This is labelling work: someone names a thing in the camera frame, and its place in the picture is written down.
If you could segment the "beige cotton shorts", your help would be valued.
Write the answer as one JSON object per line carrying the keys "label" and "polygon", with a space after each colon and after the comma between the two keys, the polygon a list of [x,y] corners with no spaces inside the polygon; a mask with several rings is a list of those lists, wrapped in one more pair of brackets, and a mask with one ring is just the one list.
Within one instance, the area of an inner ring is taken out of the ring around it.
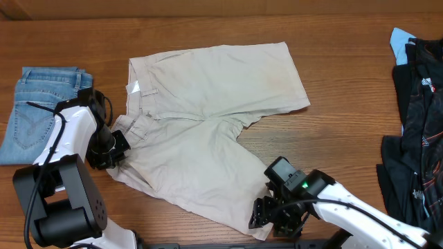
{"label": "beige cotton shorts", "polygon": [[175,50],[129,60],[127,112],[114,129],[130,145],[109,175],[138,191],[264,240],[251,229],[267,195],[265,164],[237,142],[265,116],[309,106],[284,42]]}

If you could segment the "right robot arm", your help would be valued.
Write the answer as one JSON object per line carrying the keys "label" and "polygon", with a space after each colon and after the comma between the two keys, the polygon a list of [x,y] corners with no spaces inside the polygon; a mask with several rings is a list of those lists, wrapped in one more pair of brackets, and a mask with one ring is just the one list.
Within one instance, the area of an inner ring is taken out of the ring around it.
{"label": "right robot arm", "polygon": [[441,248],[442,232],[396,220],[355,197],[317,169],[309,174],[283,156],[265,170],[271,195],[254,201],[249,228],[271,223],[277,237],[298,237],[314,216],[339,228],[324,248]]}

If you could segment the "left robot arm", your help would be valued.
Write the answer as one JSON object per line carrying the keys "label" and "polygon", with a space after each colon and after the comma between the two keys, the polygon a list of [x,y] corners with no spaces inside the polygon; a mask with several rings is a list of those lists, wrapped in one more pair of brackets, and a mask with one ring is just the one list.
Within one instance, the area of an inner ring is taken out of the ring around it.
{"label": "left robot arm", "polygon": [[52,109],[54,130],[34,163],[18,169],[13,185],[26,216],[24,242],[58,248],[142,248],[133,231],[113,222],[87,169],[110,169],[130,146],[111,131],[109,98],[92,88]]}

